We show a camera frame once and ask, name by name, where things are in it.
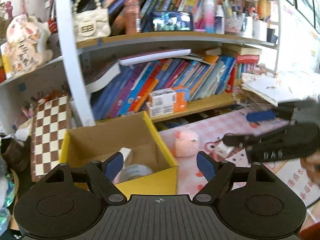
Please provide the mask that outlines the yellow cardboard box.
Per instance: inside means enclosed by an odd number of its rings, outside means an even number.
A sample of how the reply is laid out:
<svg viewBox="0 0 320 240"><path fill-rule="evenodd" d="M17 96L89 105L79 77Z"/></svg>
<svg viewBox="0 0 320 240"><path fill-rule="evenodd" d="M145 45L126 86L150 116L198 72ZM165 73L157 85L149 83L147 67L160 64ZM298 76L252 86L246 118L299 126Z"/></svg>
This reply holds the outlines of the yellow cardboard box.
<svg viewBox="0 0 320 240"><path fill-rule="evenodd" d="M177 163L145 112L67 130L59 161L82 167L93 160L105 161L121 148L132 151L126 165L139 164L152 170L150 175L118 182L116 186L125 196L176 194Z"/></svg>

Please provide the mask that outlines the white quilted handbag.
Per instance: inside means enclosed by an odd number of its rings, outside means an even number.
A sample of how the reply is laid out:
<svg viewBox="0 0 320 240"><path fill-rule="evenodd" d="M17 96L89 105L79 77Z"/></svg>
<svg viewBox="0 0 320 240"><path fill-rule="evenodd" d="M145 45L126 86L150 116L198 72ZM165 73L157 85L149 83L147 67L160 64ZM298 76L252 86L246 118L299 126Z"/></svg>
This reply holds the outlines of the white quilted handbag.
<svg viewBox="0 0 320 240"><path fill-rule="evenodd" d="M100 0L89 0L94 3L94 9L78 12L78 5L81 1L75 0L73 3L73 25L76 43L109 37L111 27L108 9L102 7Z"/></svg>

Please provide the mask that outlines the lower orange white carton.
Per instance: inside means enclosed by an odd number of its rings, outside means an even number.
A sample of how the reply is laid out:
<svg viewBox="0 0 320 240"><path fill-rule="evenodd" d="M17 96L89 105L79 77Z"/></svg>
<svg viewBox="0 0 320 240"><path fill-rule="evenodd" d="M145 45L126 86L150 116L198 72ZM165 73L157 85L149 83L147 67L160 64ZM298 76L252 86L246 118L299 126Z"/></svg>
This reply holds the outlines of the lower orange white carton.
<svg viewBox="0 0 320 240"><path fill-rule="evenodd" d="M151 103L147 102L146 111L151 118L154 118L157 116L163 116L167 114L185 111L187 108L187 104L188 103L186 101L181 101L166 106L153 107Z"/></svg>

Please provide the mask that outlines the white shelf post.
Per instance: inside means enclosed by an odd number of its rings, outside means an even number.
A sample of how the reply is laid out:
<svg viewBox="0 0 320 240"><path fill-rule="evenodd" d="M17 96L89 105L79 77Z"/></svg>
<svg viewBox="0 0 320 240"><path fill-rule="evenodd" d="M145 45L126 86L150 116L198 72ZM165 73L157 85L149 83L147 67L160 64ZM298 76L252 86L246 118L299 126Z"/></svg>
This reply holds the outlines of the white shelf post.
<svg viewBox="0 0 320 240"><path fill-rule="evenodd" d="M55 0L56 22L65 74L81 126L94 126L95 120L75 44L71 0Z"/></svg>

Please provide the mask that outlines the stack of papers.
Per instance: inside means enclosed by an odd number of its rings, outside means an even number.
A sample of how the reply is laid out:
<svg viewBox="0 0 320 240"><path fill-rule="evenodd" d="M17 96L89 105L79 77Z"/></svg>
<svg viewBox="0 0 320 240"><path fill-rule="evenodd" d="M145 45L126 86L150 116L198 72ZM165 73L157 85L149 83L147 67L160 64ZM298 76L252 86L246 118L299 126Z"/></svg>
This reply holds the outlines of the stack of papers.
<svg viewBox="0 0 320 240"><path fill-rule="evenodd" d="M254 93L276 107L282 102L307 98L319 101L317 73L281 73L276 78L243 73L241 81L242 89Z"/></svg>

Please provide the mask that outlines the pink plush pig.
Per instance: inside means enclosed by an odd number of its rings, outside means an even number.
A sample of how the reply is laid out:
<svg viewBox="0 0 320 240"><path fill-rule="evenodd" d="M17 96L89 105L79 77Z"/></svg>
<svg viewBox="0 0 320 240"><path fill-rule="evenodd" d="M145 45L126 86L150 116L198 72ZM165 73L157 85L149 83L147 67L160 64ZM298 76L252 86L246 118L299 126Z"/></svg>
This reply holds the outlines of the pink plush pig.
<svg viewBox="0 0 320 240"><path fill-rule="evenodd" d="M172 155L176 158L187 158L199 151L200 139L191 129L178 129L174 131L174 144Z"/></svg>

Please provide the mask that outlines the row of leaning books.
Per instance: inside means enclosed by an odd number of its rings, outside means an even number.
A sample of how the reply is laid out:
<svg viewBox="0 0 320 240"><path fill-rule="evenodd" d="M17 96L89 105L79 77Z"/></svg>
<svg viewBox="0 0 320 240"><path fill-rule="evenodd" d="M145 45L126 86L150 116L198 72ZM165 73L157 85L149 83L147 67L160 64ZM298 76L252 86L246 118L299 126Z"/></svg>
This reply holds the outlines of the row of leaning books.
<svg viewBox="0 0 320 240"><path fill-rule="evenodd" d="M231 93L237 63L256 64L258 55L231 57L169 57L155 53L122 60L112 58L85 78L96 121L146 111L154 90L183 86L190 90L187 103L211 95Z"/></svg>

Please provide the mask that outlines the brown white checkerboard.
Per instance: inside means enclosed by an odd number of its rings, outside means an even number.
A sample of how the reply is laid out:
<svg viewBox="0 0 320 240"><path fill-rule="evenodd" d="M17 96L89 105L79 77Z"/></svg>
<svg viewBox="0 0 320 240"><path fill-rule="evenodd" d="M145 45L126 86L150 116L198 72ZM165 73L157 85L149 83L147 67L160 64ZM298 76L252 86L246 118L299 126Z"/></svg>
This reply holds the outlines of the brown white checkerboard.
<svg viewBox="0 0 320 240"><path fill-rule="evenodd" d="M30 169L33 182L39 181L59 163L69 119L67 95L38 104L31 130Z"/></svg>

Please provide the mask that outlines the upper orange white carton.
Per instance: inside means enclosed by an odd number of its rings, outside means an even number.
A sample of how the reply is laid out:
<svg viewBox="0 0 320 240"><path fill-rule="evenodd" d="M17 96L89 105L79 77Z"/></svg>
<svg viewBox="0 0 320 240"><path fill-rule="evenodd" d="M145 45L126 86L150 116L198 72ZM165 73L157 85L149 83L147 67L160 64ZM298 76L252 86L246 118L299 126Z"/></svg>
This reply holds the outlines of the upper orange white carton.
<svg viewBox="0 0 320 240"><path fill-rule="evenodd" d="M187 102L190 90L183 86L154 90L149 94L148 102L152 107L167 106L178 102Z"/></svg>

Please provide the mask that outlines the orange white carton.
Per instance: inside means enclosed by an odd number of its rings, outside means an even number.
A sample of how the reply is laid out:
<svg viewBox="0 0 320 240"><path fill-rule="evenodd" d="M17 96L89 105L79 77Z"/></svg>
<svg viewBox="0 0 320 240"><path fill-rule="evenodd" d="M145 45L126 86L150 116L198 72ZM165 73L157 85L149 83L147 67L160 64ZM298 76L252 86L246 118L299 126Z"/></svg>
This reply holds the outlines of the orange white carton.
<svg viewBox="0 0 320 240"><path fill-rule="evenodd" d="M187 108L187 104L188 103L186 101L181 101L166 106L153 107L151 103L147 102L146 111L151 118L154 118L157 116L163 116L167 114L185 111Z"/></svg>
<svg viewBox="0 0 320 240"><path fill-rule="evenodd" d="M152 107L167 106L178 102L187 102L190 90L183 86L154 90L149 94L148 102Z"/></svg>

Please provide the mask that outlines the pink spray bottle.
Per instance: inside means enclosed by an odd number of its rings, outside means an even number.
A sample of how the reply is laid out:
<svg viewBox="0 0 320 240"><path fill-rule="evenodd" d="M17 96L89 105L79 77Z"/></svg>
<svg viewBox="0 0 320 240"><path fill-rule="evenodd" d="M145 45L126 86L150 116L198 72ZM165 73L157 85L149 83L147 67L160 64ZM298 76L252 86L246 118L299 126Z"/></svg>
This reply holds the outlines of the pink spray bottle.
<svg viewBox="0 0 320 240"><path fill-rule="evenodd" d="M124 3L125 34L136 34L141 31L140 1L126 0Z"/></svg>

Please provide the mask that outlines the pink cartoon desk mat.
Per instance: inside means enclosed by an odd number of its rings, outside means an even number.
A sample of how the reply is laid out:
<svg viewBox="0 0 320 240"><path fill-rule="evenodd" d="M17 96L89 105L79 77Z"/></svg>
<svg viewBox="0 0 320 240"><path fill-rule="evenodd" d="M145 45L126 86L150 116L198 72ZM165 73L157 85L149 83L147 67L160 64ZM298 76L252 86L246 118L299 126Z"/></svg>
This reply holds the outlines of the pink cartoon desk mat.
<svg viewBox="0 0 320 240"><path fill-rule="evenodd" d="M222 137L227 133L260 135L287 125L286 120L274 119L256 123L248 122L246 115L252 108L225 112L221 115L204 118L203 114L195 118L178 118L177 120L163 121L156 124L163 141L173 152L175 138L184 131L191 131L199 137L199 150L206 152L216 161L228 160L237 166L246 167L248 162L244 150L230 149L221 143ZM195 156L177 157L178 183L177 192L193 197L202 189L206 180L198 170ZM319 204L312 202L319 197L319 187L313 185L298 160L267 163L266 167L286 183L308 206L303 229L309 228L319 222Z"/></svg>

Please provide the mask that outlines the white plush rabbit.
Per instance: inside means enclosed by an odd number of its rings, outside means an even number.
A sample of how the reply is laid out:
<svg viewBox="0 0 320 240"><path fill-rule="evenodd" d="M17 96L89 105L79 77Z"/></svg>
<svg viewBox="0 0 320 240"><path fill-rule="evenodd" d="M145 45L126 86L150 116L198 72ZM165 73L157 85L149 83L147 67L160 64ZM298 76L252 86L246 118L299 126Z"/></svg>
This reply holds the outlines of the white plush rabbit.
<svg viewBox="0 0 320 240"><path fill-rule="evenodd" d="M10 63L13 76L32 72L53 58L53 51L47 48L50 35L48 23L38 21L35 16L23 14L11 21L2 54Z"/></svg>

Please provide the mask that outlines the white foam block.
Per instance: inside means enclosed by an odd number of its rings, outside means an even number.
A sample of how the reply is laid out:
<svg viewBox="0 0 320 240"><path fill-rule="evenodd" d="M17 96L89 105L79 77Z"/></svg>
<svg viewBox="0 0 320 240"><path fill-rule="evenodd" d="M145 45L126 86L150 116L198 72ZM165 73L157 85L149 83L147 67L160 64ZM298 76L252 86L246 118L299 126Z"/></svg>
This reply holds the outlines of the white foam block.
<svg viewBox="0 0 320 240"><path fill-rule="evenodd" d="M122 147L119 152L123 155L123 168L127 165L127 160L131 155L132 150L130 148Z"/></svg>

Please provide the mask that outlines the wooden bookshelf board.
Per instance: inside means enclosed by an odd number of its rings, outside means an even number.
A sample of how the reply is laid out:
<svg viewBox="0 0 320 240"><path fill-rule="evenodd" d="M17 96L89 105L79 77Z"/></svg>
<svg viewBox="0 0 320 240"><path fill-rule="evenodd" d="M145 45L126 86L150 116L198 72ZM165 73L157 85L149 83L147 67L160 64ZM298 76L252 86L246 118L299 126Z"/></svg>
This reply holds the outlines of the wooden bookshelf board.
<svg viewBox="0 0 320 240"><path fill-rule="evenodd" d="M232 95L224 92L220 95L211 95L208 98L189 102L187 104L186 110L184 111L166 114L162 116L156 116L154 118L151 118L151 120L153 123L157 123L165 120L188 116L191 114L227 107L235 104L236 102L234 101Z"/></svg>

